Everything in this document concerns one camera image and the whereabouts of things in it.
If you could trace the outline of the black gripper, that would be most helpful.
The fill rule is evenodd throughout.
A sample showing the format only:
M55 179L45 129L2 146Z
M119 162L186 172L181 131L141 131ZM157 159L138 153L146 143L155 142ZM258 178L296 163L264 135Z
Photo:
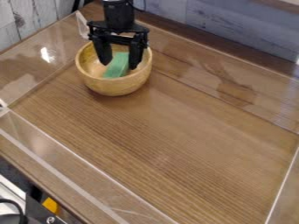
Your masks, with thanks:
M129 64L135 70L147 48L150 30L137 23L134 0L103 0L103 8L105 20L87 22L98 59L106 66L113 60L111 44L130 46Z

